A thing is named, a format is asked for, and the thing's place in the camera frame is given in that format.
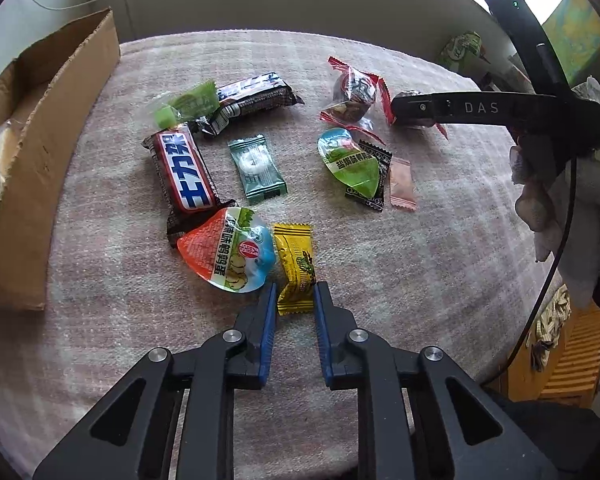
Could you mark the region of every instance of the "striped cloth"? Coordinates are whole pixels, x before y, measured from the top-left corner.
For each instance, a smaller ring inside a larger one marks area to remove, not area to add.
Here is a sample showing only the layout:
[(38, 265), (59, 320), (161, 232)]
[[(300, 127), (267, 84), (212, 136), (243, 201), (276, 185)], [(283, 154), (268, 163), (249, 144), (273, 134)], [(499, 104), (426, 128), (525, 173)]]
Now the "striped cloth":
[[(306, 102), (235, 121), (200, 150), (220, 193), (246, 204), (226, 143), (267, 137), (289, 193), (254, 209), (269, 225), (313, 226), (316, 273), (336, 305), (394, 346), (440, 346), (471, 376), (504, 356), (548, 269), (534, 262), (513, 211), (509, 134), (464, 125), (448, 126), (449, 140), (435, 128), (389, 132), (375, 113), (388, 149), (411, 161), (418, 211), (388, 200), (381, 213), (366, 208), (345, 197), (316, 148), (331, 55), (384, 76), (392, 93), (476, 89), (406, 54), (309, 34), (196, 32), (122, 45), (64, 183), (47, 308), (0, 311), (0, 444), (19, 469), (31, 474), (149, 349), (200, 345), (256, 298), (213, 288), (169, 247), (167, 206), (140, 145), (152, 130), (143, 105), (207, 78), (222, 85), (275, 70)], [(284, 285), (279, 265), (272, 278)], [(325, 388), (311, 315), (280, 318), (269, 383), (236, 393), (234, 442), (237, 479), (314, 478), (355, 464), (356, 393)]]

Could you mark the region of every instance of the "green snack bag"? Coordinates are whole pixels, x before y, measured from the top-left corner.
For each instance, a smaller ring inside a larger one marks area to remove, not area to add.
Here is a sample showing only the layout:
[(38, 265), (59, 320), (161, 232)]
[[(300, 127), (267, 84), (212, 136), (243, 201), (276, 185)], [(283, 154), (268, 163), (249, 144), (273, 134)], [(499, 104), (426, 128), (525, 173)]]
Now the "green snack bag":
[(372, 199), (378, 189), (378, 160), (364, 152), (344, 128), (332, 128), (318, 138), (318, 152), (339, 181)]
[(216, 83), (209, 80), (184, 92), (154, 112), (154, 120), (159, 128), (174, 126), (206, 116), (220, 106)]
[(262, 134), (228, 143), (250, 204), (286, 194), (286, 182), (273, 163)]

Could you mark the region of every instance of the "yellow candy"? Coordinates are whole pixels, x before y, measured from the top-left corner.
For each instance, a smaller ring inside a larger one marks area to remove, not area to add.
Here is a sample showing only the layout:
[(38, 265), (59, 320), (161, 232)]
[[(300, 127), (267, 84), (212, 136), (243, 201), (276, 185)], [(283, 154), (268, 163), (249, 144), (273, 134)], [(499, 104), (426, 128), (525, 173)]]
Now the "yellow candy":
[(314, 255), (311, 228), (306, 224), (273, 224), (273, 238), (289, 280), (278, 297), (278, 313), (314, 309)]

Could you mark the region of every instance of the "silver bolt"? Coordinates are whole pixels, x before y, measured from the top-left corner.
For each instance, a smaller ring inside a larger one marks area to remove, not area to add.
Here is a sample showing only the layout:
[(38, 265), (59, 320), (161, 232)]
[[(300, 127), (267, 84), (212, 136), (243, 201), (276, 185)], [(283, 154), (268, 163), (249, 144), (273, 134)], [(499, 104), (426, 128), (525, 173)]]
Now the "silver bolt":
[(429, 361), (440, 361), (444, 357), (445, 353), (437, 346), (427, 346), (424, 349), (424, 357)]
[(222, 334), (222, 339), (224, 339), (228, 343), (235, 343), (236, 341), (240, 341), (240, 339), (242, 339), (242, 332), (236, 330), (235, 328), (232, 328)]
[(349, 332), (349, 338), (356, 343), (363, 343), (369, 339), (369, 334), (361, 328), (357, 328)]
[(149, 352), (149, 361), (159, 363), (167, 358), (167, 351), (164, 348), (154, 348)]

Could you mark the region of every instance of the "white glove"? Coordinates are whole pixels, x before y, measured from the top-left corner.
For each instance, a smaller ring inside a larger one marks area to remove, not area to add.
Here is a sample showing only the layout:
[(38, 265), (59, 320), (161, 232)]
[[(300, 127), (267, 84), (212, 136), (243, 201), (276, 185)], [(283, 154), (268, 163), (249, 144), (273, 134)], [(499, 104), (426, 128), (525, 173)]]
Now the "white glove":
[[(535, 231), (536, 260), (544, 262), (560, 245), (569, 205), (571, 163), (548, 190), (525, 171), (523, 153), (513, 146), (510, 163), (513, 182), (525, 184), (516, 201), (516, 213)], [(579, 158), (576, 200), (567, 244), (558, 264), (571, 301), (585, 308), (600, 277), (600, 161)]]

